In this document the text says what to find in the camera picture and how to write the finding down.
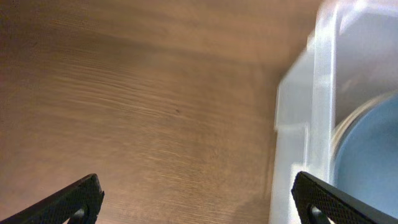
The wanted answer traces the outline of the clear plastic storage bin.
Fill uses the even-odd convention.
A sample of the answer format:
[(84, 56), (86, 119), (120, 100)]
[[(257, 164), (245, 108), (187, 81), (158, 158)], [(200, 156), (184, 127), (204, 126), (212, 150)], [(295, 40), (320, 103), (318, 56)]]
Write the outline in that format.
[(271, 223), (298, 223), (291, 188), (306, 171), (332, 181), (335, 127), (371, 98), (397, 90), (397, 2), (325, 1), (314, 31), (279, 84)]

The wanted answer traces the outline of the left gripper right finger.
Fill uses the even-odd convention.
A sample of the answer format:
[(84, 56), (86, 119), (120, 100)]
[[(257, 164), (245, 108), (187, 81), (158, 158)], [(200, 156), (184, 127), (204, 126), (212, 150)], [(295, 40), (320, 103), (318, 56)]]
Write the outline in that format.
[(291, 193), (304, 224), (393, 224), (397, 219), (338, 190), (308, 172), (295, 176)]

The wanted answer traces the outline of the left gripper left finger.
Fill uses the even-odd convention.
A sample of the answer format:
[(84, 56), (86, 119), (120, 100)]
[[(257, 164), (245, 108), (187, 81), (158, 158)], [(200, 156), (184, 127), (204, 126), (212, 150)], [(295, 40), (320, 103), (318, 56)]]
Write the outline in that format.
[(98, 176), (89, 174), (1, 224), (95, 223), (104, 199)]

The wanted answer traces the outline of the dark blue large bowl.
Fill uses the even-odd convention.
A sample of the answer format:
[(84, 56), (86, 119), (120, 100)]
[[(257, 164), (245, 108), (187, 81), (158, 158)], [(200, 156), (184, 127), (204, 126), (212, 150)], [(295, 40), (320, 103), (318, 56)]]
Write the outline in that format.
[(337, 189), (397, 217), (397, 95), (349, 128), (332, 168)]

